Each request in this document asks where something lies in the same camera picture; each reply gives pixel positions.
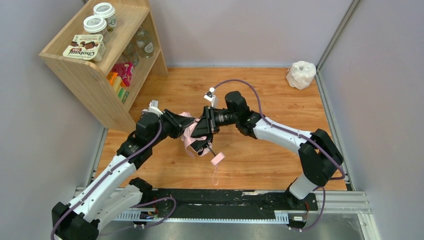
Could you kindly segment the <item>pink folding umbrella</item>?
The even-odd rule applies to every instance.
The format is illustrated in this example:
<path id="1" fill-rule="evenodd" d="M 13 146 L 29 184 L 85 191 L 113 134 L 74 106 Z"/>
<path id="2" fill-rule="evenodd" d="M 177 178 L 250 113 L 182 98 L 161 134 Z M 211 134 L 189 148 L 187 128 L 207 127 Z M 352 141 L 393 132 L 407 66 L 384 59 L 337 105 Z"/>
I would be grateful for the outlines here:
<path id="1" fill-rule="evenodd" d="M 182 112 L 179 115 L 184 117 L 194 117 L 189 112 Z M 198 121 L 201 117 L 195 118 L 194 123 L 192 123 L 189 127 L 187 127 L 181 137 L 181 140 L 184 145 L 184 149 L 187 152 L 187 154 L 191 157 L 194 157 L 194 155 L 198 155 L 200 157 L 212 154 L 213 158 L 210 160 L 210 163 L 214 166 L 214 172 L 212 174 L 212 184 L 217 186 L 219 184 L 219 179 L 216 178 L 216 174 L 218 171 L 219 164 L 225 159 L 225 155 L 223 152 L 215 152 L 212 149 L 212 143 L 213 143 L 213 136 L 214 134 L 209 135 L 208 137 L 203 136 L 200 138 L 193 138 L 191 137 L 191 133 L 194 130 L 196 126 L 196 121 Z"/>

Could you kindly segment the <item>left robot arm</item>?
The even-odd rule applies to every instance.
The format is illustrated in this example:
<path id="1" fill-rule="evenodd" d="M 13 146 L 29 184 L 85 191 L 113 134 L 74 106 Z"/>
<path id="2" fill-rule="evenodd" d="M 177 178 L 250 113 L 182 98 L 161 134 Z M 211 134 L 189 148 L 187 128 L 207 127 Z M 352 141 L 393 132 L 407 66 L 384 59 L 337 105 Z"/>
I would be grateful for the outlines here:
<path id="1" fill-rule="evenodd" d="M 114 191 L 153 154 L 153 147 L 170 137 L 180 138 L 195 118 L 144 111 L 135 131 L 121 144 L 103 172 L 69 203 L 58 202 L 52 209 L 52 240 L 96 240 L 102 230 L 126 209 L 139 204 L 149 186 L 133 179 L 121 193 Z"/>

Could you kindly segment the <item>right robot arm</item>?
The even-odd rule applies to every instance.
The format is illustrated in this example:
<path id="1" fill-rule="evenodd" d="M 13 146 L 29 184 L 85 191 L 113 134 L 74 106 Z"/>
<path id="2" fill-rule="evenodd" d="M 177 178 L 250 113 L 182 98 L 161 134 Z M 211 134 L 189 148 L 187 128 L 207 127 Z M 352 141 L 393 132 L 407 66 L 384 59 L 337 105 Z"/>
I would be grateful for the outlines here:
<path id="1" fill-rule="evenodd" d="M 199 155 L 211 151 L 213 136 L 222 126 L 235 125 L 238 131 L 253 139 L 264 140 L 297 154 L 302 173 L 288 187 L 288 195 L 303 200 L 313 190 L 324 187 L 344 157 L 329 134 L 323 129 L 304 131 L 277 123 L 261 113 L 250 110 L 239 91 L 225 95 L 226 108 L 205 106 L 203 114 L 188 128 L 185 145 Z"/>

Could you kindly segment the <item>stack of coloured sponges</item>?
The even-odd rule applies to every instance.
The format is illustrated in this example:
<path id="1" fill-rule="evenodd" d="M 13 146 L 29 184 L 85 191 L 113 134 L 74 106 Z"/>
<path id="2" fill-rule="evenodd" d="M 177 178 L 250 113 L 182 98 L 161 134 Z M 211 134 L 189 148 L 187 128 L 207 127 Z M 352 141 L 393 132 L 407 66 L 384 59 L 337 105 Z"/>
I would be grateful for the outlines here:
<path id="1" fill-rule="evenodd" d="M 124 104 L 129 96 L 129 91 L 124 88 L 124 82 L 117 72 L 109 72 L 106 76 L 113 90 Z"/>

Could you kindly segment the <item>pink box on shelf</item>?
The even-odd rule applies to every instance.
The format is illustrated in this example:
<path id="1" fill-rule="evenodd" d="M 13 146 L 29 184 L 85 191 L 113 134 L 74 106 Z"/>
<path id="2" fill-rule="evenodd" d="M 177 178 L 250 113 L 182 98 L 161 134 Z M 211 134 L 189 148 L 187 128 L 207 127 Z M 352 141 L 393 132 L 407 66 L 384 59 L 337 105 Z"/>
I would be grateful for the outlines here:
<path id="1" fill-rule="evenodd" d="M 133 79 L 134 65 L 131 62 L 116 63 L 111 72 L 117 73 L 121 77 L 122 83 L 120 85 L 122 87 L 129 87 Z"/>

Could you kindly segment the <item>glass jar on shelf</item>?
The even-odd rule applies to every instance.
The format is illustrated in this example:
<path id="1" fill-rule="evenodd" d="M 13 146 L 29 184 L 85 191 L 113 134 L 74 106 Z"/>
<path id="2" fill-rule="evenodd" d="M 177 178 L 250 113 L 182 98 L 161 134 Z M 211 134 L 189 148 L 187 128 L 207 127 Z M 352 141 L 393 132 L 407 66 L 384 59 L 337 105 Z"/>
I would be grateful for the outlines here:
<path id="1" fill-rule="evenodd" d="M 143 58 L 150 58 L 154 54 L 154 44 L 150 34 L 142 27 L 139 27 L 135 34 L 135 42 L 140 48 Z"/>

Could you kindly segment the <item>white crumpled plastic bag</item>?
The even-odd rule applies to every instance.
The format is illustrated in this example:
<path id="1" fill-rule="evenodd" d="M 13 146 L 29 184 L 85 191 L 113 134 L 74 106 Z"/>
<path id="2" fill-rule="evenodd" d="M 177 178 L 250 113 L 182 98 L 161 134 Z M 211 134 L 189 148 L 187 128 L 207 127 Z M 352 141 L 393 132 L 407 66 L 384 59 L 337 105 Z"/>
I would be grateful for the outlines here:
<path id="1" fill-rule="evenodd" d="M 301 60 L 290 66 L 286 80 L 290 87 L 303 90 L 310 86 L 316 74 L 317 69 L 313 63 Z"/>

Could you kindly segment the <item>wooden shelf unit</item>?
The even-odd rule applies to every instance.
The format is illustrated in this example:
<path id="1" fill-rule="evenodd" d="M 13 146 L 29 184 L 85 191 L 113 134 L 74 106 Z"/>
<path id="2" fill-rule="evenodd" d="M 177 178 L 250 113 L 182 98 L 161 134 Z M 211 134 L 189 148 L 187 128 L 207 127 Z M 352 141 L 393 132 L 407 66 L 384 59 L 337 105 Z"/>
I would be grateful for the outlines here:
<path id="1" fill-rule="evenodd" d="M 58 32 L 58 34 L 39 53 L 46 65 L 107 129 L 130 133 L 135 121 L 130 109 L 142 85 L 149 75 L 167 76 L 168 69 L 161 43 L 156 31 L 155 21 L 148 0 L 112 0 L 115 7 L 117 27 L 110 32 L 104 58 L 99 63 L 63 56 L 63 51 L 77 34 L 85 34 L 83 21 L 93 14 L 99 1 L 89 0 Z M 121 61 L 121 54 L 139 27 L 150 34 L 154 46 L 153 56 L 141 58 L 134 70 L 134 77 L 126 90 L 129 92 L 125 102 L 107 80 L 107 74 L 115 63 Z"/>

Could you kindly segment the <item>Chobani yogurt pack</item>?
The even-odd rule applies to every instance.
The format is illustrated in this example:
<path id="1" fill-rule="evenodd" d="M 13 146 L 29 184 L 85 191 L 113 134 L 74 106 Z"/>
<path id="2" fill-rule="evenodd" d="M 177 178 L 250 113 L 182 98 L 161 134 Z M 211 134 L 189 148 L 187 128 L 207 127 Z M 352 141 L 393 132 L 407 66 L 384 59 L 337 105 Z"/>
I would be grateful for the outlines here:
<path id="1" fill-rule="evenodd" d="M 106 47 L 101 34 L 77 34 L 63 51 L 64 57 L 99 63 Z"/>

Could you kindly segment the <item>white lidded cup front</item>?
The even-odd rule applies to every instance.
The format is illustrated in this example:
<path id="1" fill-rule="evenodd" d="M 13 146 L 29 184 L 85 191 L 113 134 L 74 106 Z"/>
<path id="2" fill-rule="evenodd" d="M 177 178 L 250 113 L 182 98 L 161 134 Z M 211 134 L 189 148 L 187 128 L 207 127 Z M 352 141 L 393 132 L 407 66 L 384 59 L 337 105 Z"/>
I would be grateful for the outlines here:
<path id="1" fill-rule="evenodd" d="M 84 30 L 93 35 L 102 35 L 104 43 L 110 40 L 107 26 L 106 20 L 97 15 L 88 16 L 83 21 Z"/>

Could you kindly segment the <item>white lidded cup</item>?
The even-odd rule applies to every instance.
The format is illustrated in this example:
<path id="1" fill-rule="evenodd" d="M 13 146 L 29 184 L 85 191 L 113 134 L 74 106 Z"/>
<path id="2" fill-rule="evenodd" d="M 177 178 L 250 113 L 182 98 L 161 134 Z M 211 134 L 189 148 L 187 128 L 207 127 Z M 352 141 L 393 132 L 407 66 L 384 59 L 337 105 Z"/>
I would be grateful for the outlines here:
<path id="1" fill-rule="evenodd" d="M 101 2 L 93 7 L 93 13 L 95 16 L 101 17 L 106 21 L 106 28 L 109 32 L 113 32 L 117 26 L 117 19 L 115 16 L 116 9 L 109 2 Z"/>
<path id="2" fill-rule="evenodd" d="M 83 21 L 84 30 L 93 35 L 102 35 L 104 43 L 110 40 L 107 26 L 106 20 L 97 15 L 88 16 Z"/>

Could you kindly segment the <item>white lidded cup rear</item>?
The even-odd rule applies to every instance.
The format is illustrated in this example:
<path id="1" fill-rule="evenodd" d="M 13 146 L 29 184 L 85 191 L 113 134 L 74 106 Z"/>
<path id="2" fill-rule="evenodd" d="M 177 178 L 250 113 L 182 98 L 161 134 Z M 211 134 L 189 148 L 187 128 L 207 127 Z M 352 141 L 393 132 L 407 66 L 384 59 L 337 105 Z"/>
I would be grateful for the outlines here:
<path id="1" fill-rule="evenodd" d="M 109 2 L 101 2 L 93 7 L 93 13 L 95 16 L 101 17 L 106 21 L 106 28 L 109 32 L 113 32 L 117 26 L 117 19 L 115 16 L 116 9 Z"/>

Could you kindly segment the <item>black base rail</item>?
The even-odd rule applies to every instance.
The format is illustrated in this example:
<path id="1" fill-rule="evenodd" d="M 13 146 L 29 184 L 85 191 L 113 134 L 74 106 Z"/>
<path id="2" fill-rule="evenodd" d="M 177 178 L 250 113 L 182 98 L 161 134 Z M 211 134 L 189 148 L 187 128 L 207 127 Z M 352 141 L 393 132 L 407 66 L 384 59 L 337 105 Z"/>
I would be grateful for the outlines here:
<path id="1" fill-rule="evenodd" d="M 134 224 L 168 222 L 270 223 L 300 228 L 308 214 L 319 209 L 314 193 L 303 200 L 284 190 L 157 188 L 143 194 L 141 203 L 118 216 Z"/>

